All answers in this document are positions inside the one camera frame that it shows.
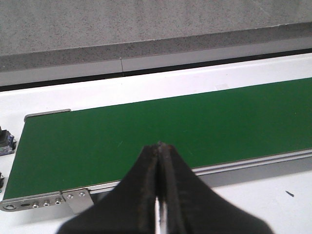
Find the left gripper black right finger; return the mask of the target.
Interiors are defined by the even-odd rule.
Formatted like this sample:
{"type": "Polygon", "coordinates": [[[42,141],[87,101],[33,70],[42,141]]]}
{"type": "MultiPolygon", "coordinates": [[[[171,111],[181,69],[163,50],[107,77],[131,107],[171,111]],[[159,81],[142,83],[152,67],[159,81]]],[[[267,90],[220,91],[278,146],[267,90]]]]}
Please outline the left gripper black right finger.
{"type": "Polygon", "coordinates": [[[158,197],[168,234],[271,234],[263,220],[229,203],[197,177],[172,145],[159,143],[158,197]]]}

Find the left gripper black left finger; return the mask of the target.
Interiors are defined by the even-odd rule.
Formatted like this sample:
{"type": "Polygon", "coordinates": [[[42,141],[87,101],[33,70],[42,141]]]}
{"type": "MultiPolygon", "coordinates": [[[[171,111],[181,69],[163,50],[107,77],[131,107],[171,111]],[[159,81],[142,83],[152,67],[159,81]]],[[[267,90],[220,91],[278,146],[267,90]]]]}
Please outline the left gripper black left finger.
{"type": "Polygon", "coordinates": [[[153,234],[157,146],[144,146],[121,182],[97,204],[65,222],[59,234],[153,234]]]}

